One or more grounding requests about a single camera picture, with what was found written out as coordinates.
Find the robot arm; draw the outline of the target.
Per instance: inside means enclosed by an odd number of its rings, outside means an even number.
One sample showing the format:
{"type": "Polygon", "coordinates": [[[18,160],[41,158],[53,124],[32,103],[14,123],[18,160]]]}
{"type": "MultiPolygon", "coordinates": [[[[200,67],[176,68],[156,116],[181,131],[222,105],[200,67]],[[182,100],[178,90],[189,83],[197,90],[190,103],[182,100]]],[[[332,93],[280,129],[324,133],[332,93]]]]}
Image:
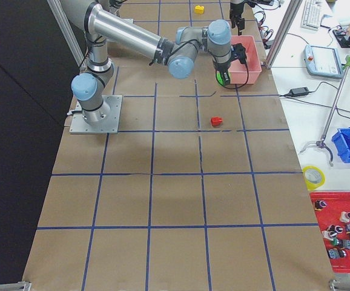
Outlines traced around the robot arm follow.
{"type": "Polygon", "coordinates": [[[231,43],[234,24],[223,19],[207,27],[181,27],[176,40],[170,41],[120,18],[117,1],[61,1],[61,6],[67,19],[84,32],[87,43],[88,68],[71,82],[81,107],[72,123],[81,122],[86,132],[114,133],[119,124],[121,97],[103,94],[114,72],[109,49],[121,49],[118,57],[138,53],[152,64],[168,67],[176,79],[189,77],[198,53],[205,52],[212,57],[216,81],[224,88],[233,83],[229,75],[231,64],[246,64],[244,46],[231,43]]]}
{"type": "Polygon", "coordinates": [[[237,34],[240,36],[245,29],[245,18],[242,16],[244,12],[244,0],[231,0],[229,7],[229,19],[231,28],[237,29],[237,34]]]}

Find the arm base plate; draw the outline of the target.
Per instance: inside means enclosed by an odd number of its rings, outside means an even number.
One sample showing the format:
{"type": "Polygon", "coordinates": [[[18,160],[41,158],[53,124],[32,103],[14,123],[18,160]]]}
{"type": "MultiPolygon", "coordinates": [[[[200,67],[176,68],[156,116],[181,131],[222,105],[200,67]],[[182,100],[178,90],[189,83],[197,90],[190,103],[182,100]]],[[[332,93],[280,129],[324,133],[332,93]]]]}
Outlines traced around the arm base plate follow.
{"type": "Polygon", "coordinates": [[[80,102],[73,110],[70,130],[71,134],[116,134],[122,108],[122,95],[103,95],[103,105],[96,111],[85,111],[80,102]]]}

